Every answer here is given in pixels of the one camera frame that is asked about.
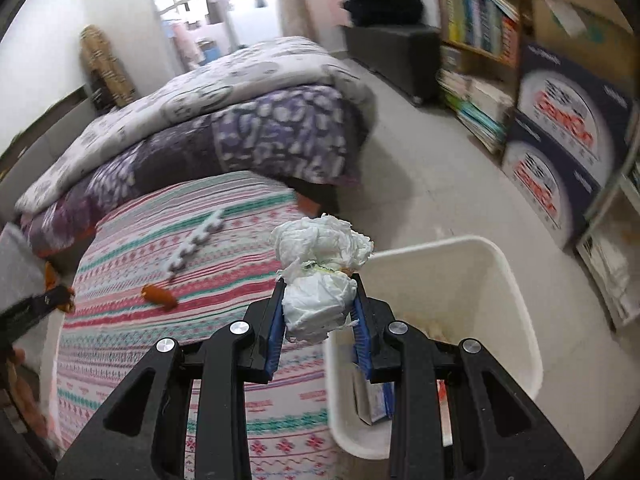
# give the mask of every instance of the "silver screw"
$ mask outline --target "silver screw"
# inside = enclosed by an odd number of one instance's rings
[[[229,327],[233,334],[244,334],[249,330],[249,324],[246,321],[236,321]]]
[[[468,352],[469,354],[477,354],[479,351],[482,350],[482,345],[480,344],[479,341],[476,341],[475,339],[467,339],[465,342],[462,343],[462,348],[465,350],[465,352]]]
[[[168,337],[161,339],[156,343],[156,350],[159,352],[169,352],[174,349],[175,341]]]
[[[409,327],[402,321],[394,321],[393,323],[389,323],[389,332],[391,332],[392,334],[406,334],[407,330],[409,330]]]

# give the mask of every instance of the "white patterned comforter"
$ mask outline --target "white patterned comforter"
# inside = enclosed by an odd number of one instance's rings
[[[371,90],[346,65],[306,38],[265,41],[175,77],[151,95],[97,118],[20,197],[17,212],[37,214],[88,172],[145,137],[197,116],[303,84],[336,88],[362,113],[376,116]]]

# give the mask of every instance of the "pink and green striped blanket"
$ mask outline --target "pink and green striped blanket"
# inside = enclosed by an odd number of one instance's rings
[[[178,308],[145,303],[147,283],[166,285],[162,264],[212,210],[222,231],[168,286]],[[101,402],[160,338],[208,338],[271,295],[279,267],[269,234],[302,215],[295,193],[251,172],[164,188],[121,206],[98,225],[74,287],[77,309],[60,333],[52,389],[52,438],[63,449]],[[185,476],[193,477],[199,384],[194,385]],[[246,425],[254,479],[336,478],[337,448],[327,428],[321,345],[285,342],[267,386],[247,384]]]

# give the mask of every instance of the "bookshelf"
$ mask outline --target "bookshelf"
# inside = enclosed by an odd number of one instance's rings
[[[481,48],[476,48],[474,46],[471,46],[465,43],[459,43],[457,41],[446,40],[444,38],[442,39],[442,43],[448,44],[450,46],[454,46],[455,48],[461,48],[462,50],[468,50],[469,52],[473,52],[475,54],[478,54],[479,56],[483,56],[495,62],[501,63],[503,65],[513,67],[513,64],[511,64],[509,61],[501,57],[494,56],[490,52],[487,52],[486,50],[482,50]]]
[[[443,68],[449,71],[449,74],[445,74],[446,70],[443,70],[440,77],[443,101],[454,109],[461,122],[486,146],[488,136],[485,135],[487,129],[484,126],[489,127],[489,134],[493,136],[494,142],[487,148],[492,153],[498,153],[504,143],[507,123],[511,117],[510,108],[518,92],[518,46],[521,43],[523,31],[522,2],[521,0],[438,0],[438,2],[441,43],[443,47],[450,47],[443,48],[443,51],[447,51],[443,54]],[[452,69],[451,59],[460,59],[460,66]],[[501,115],[499,121],[496,122],[495,114],[489,113],[493,122],[482,122],[479,128],[472,127],[468,112],[474,115],[478,110],[471,110],[470,108],[473,107],[470,106],[475,105],[478,108],[480,105],[476,105],[478,101],[473,99],[471,90],[468,98],[460,93],[460,82],[456,80],[460,75],[471,80],[468,85],[470,89],[478,80],[484,85],[495,84],[496,89],[504,94],[502,102],[507,105],[502,110],[507,111]],[[486,90],[487,86],[484,86],[484,96],[487,95]]]

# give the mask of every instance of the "paper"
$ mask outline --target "paper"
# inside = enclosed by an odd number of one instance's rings
[[[587,27],[574,7],[562,0],[545,0],[564,31],[575,38],[587,31]]]
[[[351,273],[369,259],[373,243],[329,215],[285,222],[270,241],[285,267],[277,275],[287,283],[282,298],[287,339],[326,339],[346,323],[357,289]]]

